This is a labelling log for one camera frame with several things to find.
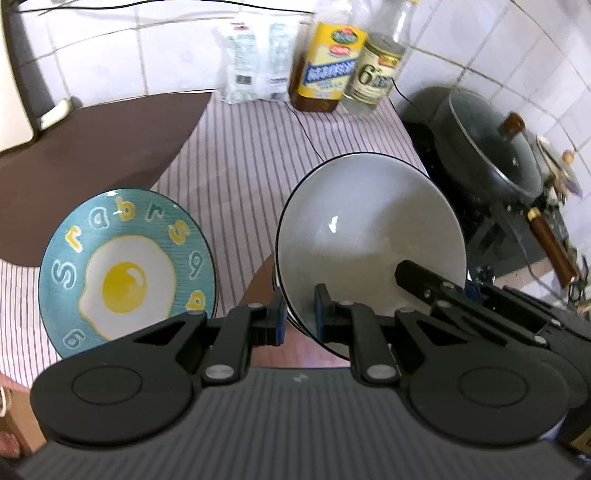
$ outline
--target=red logo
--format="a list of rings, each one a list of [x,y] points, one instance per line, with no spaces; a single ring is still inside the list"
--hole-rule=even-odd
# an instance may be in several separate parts
[[[331,45],[329,52],[336,56],[348,55],[351,49],[349,47],[342,47],[341,45]]]

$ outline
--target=bowl rim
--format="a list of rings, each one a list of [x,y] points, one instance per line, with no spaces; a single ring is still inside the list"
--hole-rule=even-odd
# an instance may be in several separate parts
[[[444,201],[447,203],[447,206],[449,207],[450,211],[453,214],[453,217],[456,220],[458,229],[460,231],[460,234],[462,236],[462,242],[463,242],[463,247],[464,247],[464,258],[465,258],[465,264],[466,264],[466,273],[467,273],[467,253],[466,253],[466,237],[464,236],[464,231],[462,230],[462,226],[460,224],[460,220],[457,216],[456,211],[453,209],[452,204],[450,203],[449,199],[447,198],[447,196],[445,195],[445,193],[443,193],[443,191],[441,190],[441,188],[439,188],[439,186],[437,184],[435,184],[435,182],[423,171],[421,171],[420,169],[418,169],[417,167],[415,167],[414,165],[410,164],[407,161],[404,161],[402,158],[398,158],[398,157],[394,157],[393,155],[388,155],[388,154],[384,154],[384,153],[379,153],[379,152],[349,152],[349,153],[345,153],[342,155],[338,155],[337,157],[332,157],[324,162],[322,162],[320,165],[316,166],[315,168],[313,168],[312,170],[310,170],[299,182],[298,184],[295,186],[295,188],[291,191],[289,197],[287,198],[287,201],[285,202],[285,205],[283,206],[283,210],[281,211],[281,216],[279,217],[279,222],[277,223],[277,233],[275,234],[275,251],[273,253],[273,257],[274,257],[274,263],[275,263],[275,277],[277,280],[277,284],[279,286],[279,288],[281,289],[281,294],[283,296],[283,299],[285,300],[285,303],[287,304],[287,308],[288,310],[291,312],[291,314],[298,320],[299,324],[302,325],[304,327],[304,330],[306,331],[306,333],[308,334],[308,336],[317,339],[316,335],[312,334],[312,332],[310,331],[310,329],[308,328],[307,325],[305,325],[302,321],[302,319],[299,317],[299,315],[297,314],[297,312],[294,310],[292,302],[290,302],[290,299],[285,291],[285,287],[283,285],[283,281],[281,279],[281,268],[279,266],[279,235],[281,232],[281,224],[283,223],[283,218],[285,216],[285,211],[287,210],[287,208],[289,207],[289,204],[291,202],[291,199],[295,196],[297,190],[300,188],[300,186],[308,179],[308,177],[310,177],[312,174],[314,174],[314,172],[316,172],[317,170],[320,170],[322,167],[326,166],[327,164],[329,164],[330,162],[334,161],[334,160],[338,160],[340,158],[343,157],[350,157],[353,155],[378,155],[380,157],[386,157],[386,158],[390,158],[392,160],[397,160],[401,163],[403,163],[404,165],[406,165],[407,167],[416,170],[417,172],[419,172],[423,177],[425,177],[430,183],[431,185],[433,185],[441,194],[441,196],[443,197]],[[466,280],[464,280],[463,285],[460,285],[461,288],[465,288],[466,287]]]

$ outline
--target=brown wooden handle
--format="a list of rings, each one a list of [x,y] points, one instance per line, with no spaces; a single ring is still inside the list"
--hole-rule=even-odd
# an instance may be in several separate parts
[[[503,138],[511,140],[514,136],[525,130],[525,122],[518,113],[511,112],[503,123],[499,125],[499,133]]]
[[[527,216],[530,221],[531,232],[544,252],[546,252],[546,255],[548,255],[560,285],[562,288],[568,287],[579,276],[577,268],[570,262],[564,247],[560,245],[548,222],[541,216],[540,211],[537,208],[532,208]]]

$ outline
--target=lid handle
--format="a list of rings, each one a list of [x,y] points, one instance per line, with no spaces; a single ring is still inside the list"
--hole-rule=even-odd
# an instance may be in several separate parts
[[[513,140],[516,135],[525,130],[525,122],[518,113],[510,112],[503,123],[499,125],[500,135],[507,141]]]

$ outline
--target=black cable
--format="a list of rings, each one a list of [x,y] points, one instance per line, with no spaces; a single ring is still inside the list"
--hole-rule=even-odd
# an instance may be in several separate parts
[[[128,7],[135,7],[136,5],[142,4],[149,4],[151,2],[165,2],[169,0],[139,0],[137,2],[133,2],[131,4],[123,4],[123,5],[114,5],[112,7],[63,7],[62,5],[58,5],[56,7],[51,8],[33,8],[31,10],[17,10],[17,13],[24,14],[24,13],[33,13],[33,12],[51,12],[54,10],[116,10],[118,8],[128,8]],[[205,1],[205,0],[193,0],[196,2]],[[277,12],[289,12],[293,14],[304,14],[304,15],[314,15],[314,12],[308,12],[305,10],[291,10],[288,8],[274,8],[274,7],[262,7],[260,5],[250,5],[245,4],[243,2],[235,2],[233,0],[207,0],[211,2],[218,2],[221,4],[231,4],[231,5],[241,5],[243,7],[252,7],[252,8],[259,8],[261,10],[273,10]]]
[[[300,127],[302,129],[302,131],[304,132],[304,135],[306,136],[306,138],[308,139],[308,142],[310,142],[310,146],[312,147],[312,150],[314,150],[314,153],[316,153],[316,155],[318,155],[318,158],[320,159],[320,161],[324,161],[324,158],[322,158],[322,155],[320,155],[318,153],[318,150],[315,149],[314,144],[312,143],[312,140],[310,139],[310,137],[308,136],[308,132],[306,131],[306,129],[304,128],[304,124],[302,124],[300,117],[297,116],[297,113],[295,112],[295,110],[293,108],[290,108],[289,106],[287,106],[287,109],[293,113],[295,115],[295,117],[297,118],[297,122],[300,124]]]
[[[418,114],[420,115],[421,118],[423,118],[423,113],[421,112],[421,109],[419,107],[417,107],[417,105],[412,101],[409,100],[398,88],[398,85],[396,85],[395,81],[392,81],[392,84],[394,85],[394,88],[396,89],[396,91],[398,92],[398,94],[404,98],[408,103],[410,103],[414,109],[418,112]],[[390,100],[390,105],[392,105],[392,108],[394,109],[394,111],[397,112],[396,107],[394,106],[394,103],[392,101],[392,99],[390,97],[388,97],[388,100]]]

